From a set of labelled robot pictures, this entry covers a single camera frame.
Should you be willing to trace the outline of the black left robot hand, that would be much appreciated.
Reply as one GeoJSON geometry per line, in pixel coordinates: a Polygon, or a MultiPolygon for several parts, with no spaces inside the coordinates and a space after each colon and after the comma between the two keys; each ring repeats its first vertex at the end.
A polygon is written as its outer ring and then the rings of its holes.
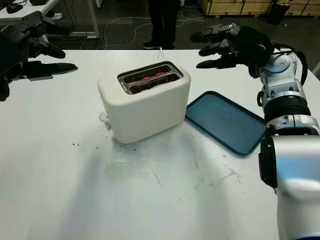
{"type": "Polygon", "coordinates": [[[73,63],[30,61],[40,55],[64,59],[66,53],[62,49],[41,37],[69,33],[68,28],[55,24],[39,11],[26,15],[15,25],[4,27],[0,31],[0,78],[7,82],[38,81],[76,71],[78,67],[73,63]]]}

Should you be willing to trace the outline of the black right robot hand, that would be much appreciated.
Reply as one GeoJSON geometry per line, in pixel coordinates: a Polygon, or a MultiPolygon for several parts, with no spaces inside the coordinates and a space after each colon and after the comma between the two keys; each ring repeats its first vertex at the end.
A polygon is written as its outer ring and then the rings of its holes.
{"type": "Polygon", "coordinates": [[[207,44],[198,52],[201,57],[220,56],[216,60],[197,64],[198,69],[227,69],[237,65],[255,69],[263,67],[274,52],[273,44],[266,34],[236,23],[206,27],[193,33],[190,40],[207,44]]]}

